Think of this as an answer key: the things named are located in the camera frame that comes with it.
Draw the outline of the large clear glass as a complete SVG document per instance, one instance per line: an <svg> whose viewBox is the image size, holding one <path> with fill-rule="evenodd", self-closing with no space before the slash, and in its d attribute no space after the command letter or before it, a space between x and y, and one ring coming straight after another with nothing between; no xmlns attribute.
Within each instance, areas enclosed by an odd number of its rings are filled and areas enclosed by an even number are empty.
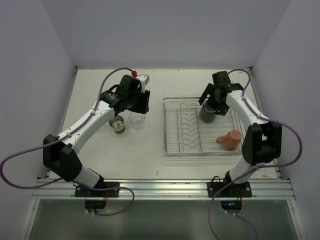
<svg viewBox="0 0 320 240"><path fill-rule="evenodd" d="M134 130L141 131L145 128L145 114L131 112L128 119Z"/></svg>

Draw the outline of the dark grey mug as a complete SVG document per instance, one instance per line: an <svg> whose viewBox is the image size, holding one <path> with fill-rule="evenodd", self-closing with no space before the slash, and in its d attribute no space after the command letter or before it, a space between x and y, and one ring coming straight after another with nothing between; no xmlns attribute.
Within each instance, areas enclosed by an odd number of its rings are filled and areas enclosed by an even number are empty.
<svg viewBox="0 0 320 240"><path fill-rule="evenodd" d="M216 111L205 101L201 106L199 118L205 123L212 123L217 117Z"/></svg>

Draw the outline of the cream cup with brown band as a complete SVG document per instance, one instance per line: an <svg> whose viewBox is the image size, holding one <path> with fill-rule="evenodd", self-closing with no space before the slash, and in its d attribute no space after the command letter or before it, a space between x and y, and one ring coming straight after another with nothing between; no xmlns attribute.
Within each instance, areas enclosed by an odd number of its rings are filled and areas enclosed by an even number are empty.
<svg viewBox="0 0 320 240"><path fill-rule="evenodd" d="M122 134L126 129L124 119L120 115L115 116L108 123L116 134Z"/></svg>

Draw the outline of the pink floral mug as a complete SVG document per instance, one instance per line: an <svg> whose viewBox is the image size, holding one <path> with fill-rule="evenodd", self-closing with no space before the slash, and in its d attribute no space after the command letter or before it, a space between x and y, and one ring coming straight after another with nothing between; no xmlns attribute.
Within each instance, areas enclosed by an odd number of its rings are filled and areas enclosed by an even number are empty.
<svg viewBox="0 0 320 240"><path fill-rule="evenodd" d="M220 136L216 139L216 143L220 144L226 151L235 151L240 145L242 134L239 130L232 130L226 135Z"/></svg>

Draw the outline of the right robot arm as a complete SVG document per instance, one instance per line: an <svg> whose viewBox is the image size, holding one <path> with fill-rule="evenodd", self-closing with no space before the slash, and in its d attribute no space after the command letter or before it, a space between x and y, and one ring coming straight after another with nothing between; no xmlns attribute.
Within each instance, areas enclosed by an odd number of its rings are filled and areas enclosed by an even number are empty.
<svg viewBox="0 0 320 240"><path fill-rule="evenodd" d="M225 174L223 182L212 183L213 190L221 195L232 188L245 187L259 167L281 155L282 126L263 115L246 96L246 87L232 83L227 71L214 73L212 80L198 100L200 119L211 123L216 116L225 116L233 110L245 127L240 161Z"/></svg>

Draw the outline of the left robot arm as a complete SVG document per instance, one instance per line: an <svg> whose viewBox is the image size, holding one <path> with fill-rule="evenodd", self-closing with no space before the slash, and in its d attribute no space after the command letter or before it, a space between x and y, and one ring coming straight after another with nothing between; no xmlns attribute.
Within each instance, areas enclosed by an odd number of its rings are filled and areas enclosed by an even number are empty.
<svg viewBox="0 0 320 240"><path fill-rule="evenodd" d="M148 75L124 75L119 84L99 94L93 107L67 130L47 135L43 143L43 164L67 182L94 188L103 180L83 166L78 154L86 142L107 122L126 110L138 114L149 111Z"/></svg>

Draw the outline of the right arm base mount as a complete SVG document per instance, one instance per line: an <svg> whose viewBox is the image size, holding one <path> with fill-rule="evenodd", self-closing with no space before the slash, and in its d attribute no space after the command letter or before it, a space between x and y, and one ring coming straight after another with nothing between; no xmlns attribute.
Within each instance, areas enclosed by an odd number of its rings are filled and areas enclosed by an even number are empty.
<svg viewBox="0 0 320 240"><path fill-rule="evenodd" d="M206 183L207 194L212 198L217 192L218 198L221 198L220 205L227 213L238 214L242 210L244 198L251 198L253 196L251 185L249 182L245 183L232 183L230 186L225 187L231 182L229 177L221 179L219 176L214 176L211 181Z"/></svg>

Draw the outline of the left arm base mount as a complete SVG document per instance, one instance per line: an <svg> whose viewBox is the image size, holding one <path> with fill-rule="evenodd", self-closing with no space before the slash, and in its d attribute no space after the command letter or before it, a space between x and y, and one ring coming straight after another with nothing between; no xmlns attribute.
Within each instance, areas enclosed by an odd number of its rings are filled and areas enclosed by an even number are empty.
<svg viewBox="0 0 320 240"><path fill-rule="evenodd" d="M102 210L107 204L108 198L117 198L119 196L120 183L116 181L101 181L94 188L111 190L92 190L83 185L79 185L75 189L74 196L77 198L85 198L84 207L87 211Z"/></svg>

